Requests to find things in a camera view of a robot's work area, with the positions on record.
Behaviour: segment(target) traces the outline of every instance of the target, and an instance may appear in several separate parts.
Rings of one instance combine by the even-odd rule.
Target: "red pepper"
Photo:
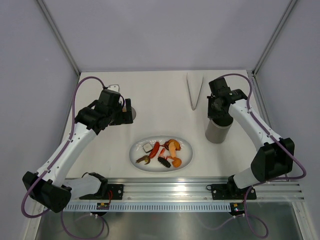
[[[150,152],[150,155],[149,155],[150,159],[154,158],[157,155],[159,148],[160,148],[160,143],[157,141],[154,144],[152,151]]]

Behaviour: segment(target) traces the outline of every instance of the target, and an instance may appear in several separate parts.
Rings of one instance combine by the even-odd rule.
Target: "oval plate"
[[[145,165],[145,162],[142,161],[140,163],[136,163],[136,160],[139,158],[143,157],[144,155],[149,155],[150,152],[146,153],[143,149],[143,145],[150,143],[151,146],[153,147],[156,142],[159,142],[160,145],[165,144],[166,141],[170,139],[175,139],[180,143],[181,150],[176,151],[176,156],[177,158],[180,158],[182,163],[179,167],[174,167],[171,165],[170,168],[167,168],[163,166],[159,161],[158,161],[158,155],[160,154],[161,150],[163,149],[162,146],[160,146],[158,153],[154,158],[151,159],[151,162],[147,165]],[[164,156],[170,156],[170,153],[168,150],[165,150]],[[130,157],[130,162],[138,169],[146,172],[151,172],[151,173],[167,173],[167,172],[173,172],[177,171],[180,169],[183,169],[186,167],[192,160],[193,157],[193,150],[190,145],[186,140],[175,137],[175,136],[151,136],[151,137],[146,137],[143,138],[136,143],[134,143],[130,149],[129,152],[129,157]],[[167,159],[169,163],[171,163],[173,160],[168,158]]]

